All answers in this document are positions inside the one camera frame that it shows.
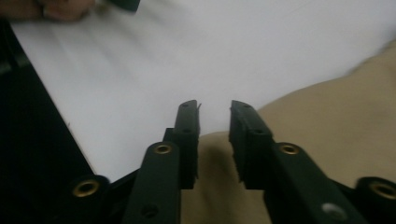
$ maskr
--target tan cloth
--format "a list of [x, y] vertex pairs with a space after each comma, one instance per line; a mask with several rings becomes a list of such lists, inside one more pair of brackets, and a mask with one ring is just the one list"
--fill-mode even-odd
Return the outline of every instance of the tan cloth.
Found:
[[[329, 178], [396, 182], [396, 42], [349, 76], [293, 92], [259, 110], [277, 142], [304, 148]], [[238, 183], [228, 133], [200, 139], [199, 176], [182, 193], [182, 223], [270, 223], [262, 192]]]

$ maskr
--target dark object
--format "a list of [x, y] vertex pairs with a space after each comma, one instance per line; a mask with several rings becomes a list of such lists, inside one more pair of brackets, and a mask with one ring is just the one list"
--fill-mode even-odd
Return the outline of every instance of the dark object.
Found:
[[196, 101], [181, 104], [177, 111], [175, 128], [166, 129], [163, 141], [173, 142], [180, 148], [180, 178], [183, 189], [192, 189], [197, 171], [199, 107]]
[[302, 148], [274, 143], [250, 105], [233, 101], [231, 111], [230, 142], [240, 179], [247, 189], [265, 191], [273, 223], [396, 223], [394, 183], [365, 177], [350, 189], [333, 182]]
[[100, 223], [108, 190], [108, 180], [103, 176], [77, 178], [64, 189], [48, 223]]
[[146, 152], [130, 195], [122, 224], [179, 222], [180, 151], [160, 142]]
[[140, 0], [108, 0], [112, 4], [127, 11], [136, 12], [139, 8]]

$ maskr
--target finger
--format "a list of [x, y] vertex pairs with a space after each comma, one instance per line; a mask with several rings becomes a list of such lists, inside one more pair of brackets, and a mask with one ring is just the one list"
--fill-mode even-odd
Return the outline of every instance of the finger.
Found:
[[44, 5], [44, 16], [59, 21], [76, 21], [87, 14], [92, 0], [53, 0]]
[[35, 0], [0, 1], [0, 17], [12, 20], [38, 19], [41, 6]]

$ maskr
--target white sheet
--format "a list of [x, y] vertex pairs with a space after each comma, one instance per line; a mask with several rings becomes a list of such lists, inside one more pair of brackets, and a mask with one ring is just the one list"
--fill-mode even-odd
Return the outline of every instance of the white sheet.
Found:
[[256, 107], [340, 77], [396, 36], [394, 0], [142, 0], [77, 23], [13, 29], [92, 169], [140, 166], [196, 99], [202, 133], [228, 130], [231, 100]]

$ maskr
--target black plastic part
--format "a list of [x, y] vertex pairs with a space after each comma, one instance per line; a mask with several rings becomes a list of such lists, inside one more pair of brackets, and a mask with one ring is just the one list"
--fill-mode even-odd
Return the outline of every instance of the black plastic part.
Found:
[[179, 223], [179, 149], [169, 142], [150, 146], [134, 182], [122, 224]]
[[139, 8], [140, 0], [108, 0], [117, 7], [127, 11], [136, 12]]
[[106, 198], [109, 209], [106, 223], [121, 223], [138, 171], [136, 170], [110, 185], [110, 191]]
[[268, 214], [270, 215], [272, 224], [290, 224], [293, 217], [289, 216], [290, 206], [282, 194], [276, 194], [272, 191], [265, 191], [263, 200]]
[[358, 207], [371, 223], [396, 223], [396, 184], [379, 177], [364, 177], [356, 186]]
[[199, 107], [195, 100], [178, 107], [175, 128], [166, 129], [163, 141], [172, 142], [180, 149], [180, 186], [192, 189], [198, 176]]
[[302, 148], [274, 144], [271, 168], [288, 205], [291, 223], [368, 223]]
[[271, 131], [251, 105], [232, 102], [229, 140], [233, 145], [233, 159], [239, 178], [244, 181], [245, 187], [264, 189], [264, 178], [269, 176], [264, 157], [274, 140]]
[[106, 194], [108, 180], [100, 175], [86, 175], [73, 181], [56, 203], [47, 224], [100, 224], [108, 217]]

